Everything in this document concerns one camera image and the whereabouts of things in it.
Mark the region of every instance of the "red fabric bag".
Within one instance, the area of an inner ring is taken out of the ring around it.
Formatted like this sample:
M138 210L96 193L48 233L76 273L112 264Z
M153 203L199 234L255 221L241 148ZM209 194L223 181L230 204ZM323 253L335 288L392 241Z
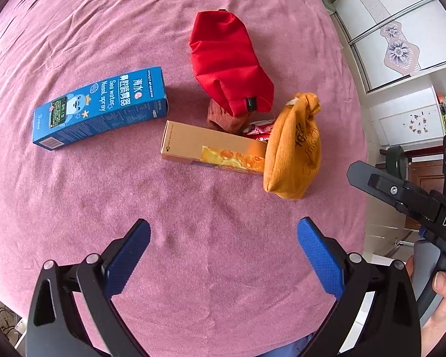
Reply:
M244 24L233 13L199 12L190 47L195 78L230 115L271 110L274 85L259 65Z

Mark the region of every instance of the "nasal spray box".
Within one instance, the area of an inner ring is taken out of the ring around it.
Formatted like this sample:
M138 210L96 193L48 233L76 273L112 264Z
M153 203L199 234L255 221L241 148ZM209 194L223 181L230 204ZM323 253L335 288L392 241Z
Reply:
M166 116L160 67L129 72L79 88L34 111L33 143L55 150L121 126Z

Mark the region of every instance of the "pink blanket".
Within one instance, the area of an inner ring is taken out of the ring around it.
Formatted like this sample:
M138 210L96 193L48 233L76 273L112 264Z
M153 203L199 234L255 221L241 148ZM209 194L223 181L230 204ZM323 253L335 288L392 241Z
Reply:
M275 85L272 116L298 91L320 98L322 165L303 200L264 193L259 176L162 160L165 119L55 152L32 144L36 106L154 65L168 119L204 126L188 39L196 13L219 8L248 28ZM0 15L0 299L22 316L45 260L80 262L142 217L151 244L113 302L152 357L252 357L295 341L333 302L296 224L310 216L361 251L365 198L346 171L365 158L357 93L320 0L10 0Z

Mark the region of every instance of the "brown fabric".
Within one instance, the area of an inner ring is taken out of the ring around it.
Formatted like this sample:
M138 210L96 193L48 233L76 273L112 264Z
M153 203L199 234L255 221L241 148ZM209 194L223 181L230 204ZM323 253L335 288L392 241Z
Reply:
M251 113L231 116L213 99L210 99L210 104L208 104L208 123L215 130L239 134L250 117Z

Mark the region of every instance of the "human hand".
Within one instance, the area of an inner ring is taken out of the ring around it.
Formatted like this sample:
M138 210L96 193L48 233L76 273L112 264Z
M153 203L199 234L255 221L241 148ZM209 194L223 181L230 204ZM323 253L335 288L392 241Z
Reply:
M406 263L408 275L413 273L413 257ZM433 279L433 290L443 296L443 300L431 318L421 328L421 356L425 357L446 333L446 272L436 273Z

